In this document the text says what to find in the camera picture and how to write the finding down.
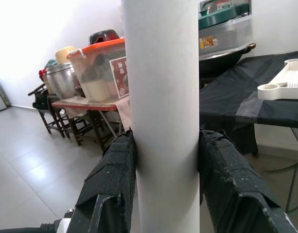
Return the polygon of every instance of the white cylinder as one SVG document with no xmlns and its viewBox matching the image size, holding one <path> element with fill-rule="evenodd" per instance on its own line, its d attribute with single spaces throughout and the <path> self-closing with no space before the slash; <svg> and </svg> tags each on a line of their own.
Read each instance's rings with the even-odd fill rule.
<svg viewBox="0 0 298 233">
<path fill-rule="evenodd" d="M 198 233 L 195 0 L 123 0 L 142 233 Z"/>
</svg>

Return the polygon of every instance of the metal pot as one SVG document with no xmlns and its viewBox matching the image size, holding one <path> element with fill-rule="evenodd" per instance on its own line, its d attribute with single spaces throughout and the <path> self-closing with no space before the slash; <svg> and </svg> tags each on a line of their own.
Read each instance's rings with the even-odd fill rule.
<svg viewBox="0 0 298 233">
<path fill-rule="evenodd" d="M 77 78 L 70 62 L 48 68 L 47 79 L 53 91 L 60 99 L 63 100 L 77 96 L 75 90 Z"/>
</svg>

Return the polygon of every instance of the plastic storage container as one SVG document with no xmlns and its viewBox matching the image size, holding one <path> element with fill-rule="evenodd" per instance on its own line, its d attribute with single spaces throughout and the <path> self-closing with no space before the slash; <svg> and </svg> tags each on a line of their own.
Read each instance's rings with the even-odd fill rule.
<svg viewBox="0 0 298 233">
<path fill-rule="evenodd" d="M 199 30 L 200 60 L 226 52 L 236 52 L 253 43 L 252 16 L 231 19 Z"/>
<path fill-rule="evenodd" d="M 67 57 L 88 101 L 116 101 L 129 94 L 125 39 L 93 44 Z"/>
</svg>

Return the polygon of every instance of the red lid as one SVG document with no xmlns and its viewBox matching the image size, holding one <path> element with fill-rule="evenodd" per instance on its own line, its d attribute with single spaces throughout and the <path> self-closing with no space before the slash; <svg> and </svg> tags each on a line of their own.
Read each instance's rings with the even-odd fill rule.
<svg viewBox="0 0 298 233">
<path fill-rule="evenodd" d="M 97 50 L 97 49 L 101 49 L 101 48 L 109 47 L 109 46 L 114 46 L 114 45 L 119 45 L 119 44 L 123 44 L 123 43 L 125 43 L 125 38 L 116 39 L 116 40 L 109 40 L 109 41 L 89 45 L 89 46 L 83 48 L 82 51 L 85 54 L 85 53 L 89 53 L 89 52 L 92 52 L 92 51 Z M 67 58 L 70 59 L 70 57 L 73 57 L 73 56 L 75 56 L 79 53 L 80 52 L 78 51 L 78 52 L 73 53 L 73 54 L 68 54 Z"/>
</svg>

